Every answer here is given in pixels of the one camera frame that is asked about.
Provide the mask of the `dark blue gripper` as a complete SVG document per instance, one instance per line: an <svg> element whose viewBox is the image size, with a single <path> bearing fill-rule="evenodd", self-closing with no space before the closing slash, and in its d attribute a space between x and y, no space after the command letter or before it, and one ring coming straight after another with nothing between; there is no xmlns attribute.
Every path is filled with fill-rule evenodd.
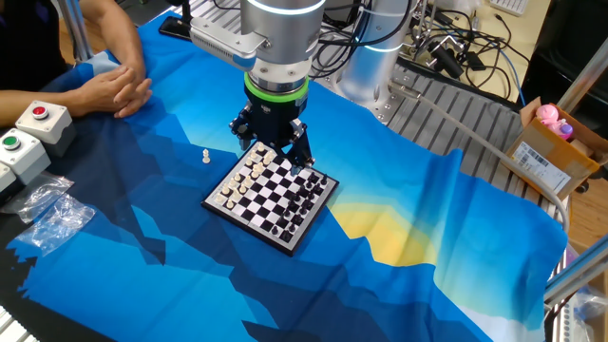
<svg viewBox="0 0 608 342"><path fill-rule="evenodd" d="M241 150L247 150L252 140L282 148L291 145L287 159L291 175L314 165L309 145L307 125L299 116L307 106L308 97L276 103L252 97L230 122L231 132L238 138Z"/></svg>

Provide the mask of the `person's left hand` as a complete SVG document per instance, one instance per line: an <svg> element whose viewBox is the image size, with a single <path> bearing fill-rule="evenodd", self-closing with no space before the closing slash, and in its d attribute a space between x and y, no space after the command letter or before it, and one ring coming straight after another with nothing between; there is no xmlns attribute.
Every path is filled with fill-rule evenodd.
<svg viewBox="0 0 608 342"><path fill-rule="evenodd" d="M135 114L144 106L152 95L150 86L152 80L145 77L145 71L139 66L128 66L126 75L129 82L126 83L114 97L114 103L118 106L114 117L122 119Z"/></svg>

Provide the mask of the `person's right hand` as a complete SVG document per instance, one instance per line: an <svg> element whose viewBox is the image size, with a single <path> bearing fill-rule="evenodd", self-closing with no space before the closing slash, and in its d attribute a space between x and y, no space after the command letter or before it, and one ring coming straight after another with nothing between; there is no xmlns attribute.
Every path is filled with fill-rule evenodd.
<svg viewBox="0 0 608 342"><path fill-rule="evenodd" d="M138 104L135 80L136 72L128 66L118 66L95 76L69 92L70 115L82 117L92 112L113 113L119 118L131 115Z"/></svg>

